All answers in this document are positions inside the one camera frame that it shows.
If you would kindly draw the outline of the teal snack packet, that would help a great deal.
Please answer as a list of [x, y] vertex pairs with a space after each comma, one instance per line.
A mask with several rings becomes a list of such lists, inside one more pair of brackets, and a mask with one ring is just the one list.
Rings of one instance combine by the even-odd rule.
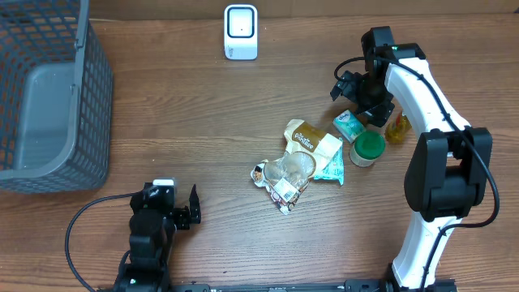
[[344, 185], [345, 180], [345, 167], [343, 158], [343, 145], [344, 141], [339, 137], [341, 146], [334, 154], [332, 160], [314, 176], [314, 180], [326, 180], [326, 181], [337, 181], [340, 186]]

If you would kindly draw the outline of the teal tissue pack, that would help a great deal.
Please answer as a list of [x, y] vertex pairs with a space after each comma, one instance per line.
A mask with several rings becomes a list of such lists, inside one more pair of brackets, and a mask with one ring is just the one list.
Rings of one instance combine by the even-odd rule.
[[363, 124], [349, 109], [335, 117], [332, 123], [350, 144], [366, 131]]

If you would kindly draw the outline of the yellow dish soap bottle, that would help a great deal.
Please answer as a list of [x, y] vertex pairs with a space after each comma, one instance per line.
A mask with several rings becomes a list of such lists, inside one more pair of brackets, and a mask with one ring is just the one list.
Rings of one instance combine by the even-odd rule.
[[388, 124], [385, 129], [385, 139], [390, 144], [402, 144], [405, 141], [406, 135], [412, 129], [410, 120], [401, 111], [397, 118]]

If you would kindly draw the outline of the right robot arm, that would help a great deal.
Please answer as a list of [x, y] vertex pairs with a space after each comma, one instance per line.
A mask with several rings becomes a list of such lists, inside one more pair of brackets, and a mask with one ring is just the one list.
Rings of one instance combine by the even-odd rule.
[[405, 197], [413, 212], [402, 248], [384, 278], [348, 280], [345, 289], [455, 291], [453, 280], [435, 278], [451, 233], [489, 225], [500, 209], [489, 170], [491, 134], [472, 127], [450, 105], [418, 44], [396, 44], [388, 26], [371, 28], [361, 43], [365, 73], [336, 73], [331, 97], [346, 97], [376, 127], [400, 105], [418, 142], [405, 173]]

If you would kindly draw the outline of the green lid jar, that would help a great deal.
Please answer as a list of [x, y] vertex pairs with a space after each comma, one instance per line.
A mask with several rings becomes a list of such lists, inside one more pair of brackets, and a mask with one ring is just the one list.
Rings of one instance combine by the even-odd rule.
[[358, 167], [368, 167], [382, 156], [385, 151], [385, 140], [375, 131], [363, 132], [350, 149], [350, 160]]

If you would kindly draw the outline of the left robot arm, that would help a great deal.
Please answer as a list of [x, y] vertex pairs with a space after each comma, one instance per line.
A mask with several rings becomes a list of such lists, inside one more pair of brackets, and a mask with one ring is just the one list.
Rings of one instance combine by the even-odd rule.
[[201, 222], [196, 187], [191, 188], [189, 204], [183, 208], [175, 206], [175, 194], [174, 186], [147, 182], [131, 197], [130, 249], [119, 264], [114, 292], [172, 290], [168, 262], [174, 234]]

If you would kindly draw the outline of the brown snack wrapper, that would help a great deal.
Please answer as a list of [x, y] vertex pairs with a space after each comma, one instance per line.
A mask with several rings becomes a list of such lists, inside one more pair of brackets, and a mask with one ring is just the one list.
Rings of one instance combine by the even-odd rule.
[[329, 165], [343, 142], [302, 119], [290, 120], [284, 137], [284, 155], [274, 161], [261, 161], [251, 171], [251, 179], [257, 187], [267, 190], [282, 214], [288, 215], [308, 183]]

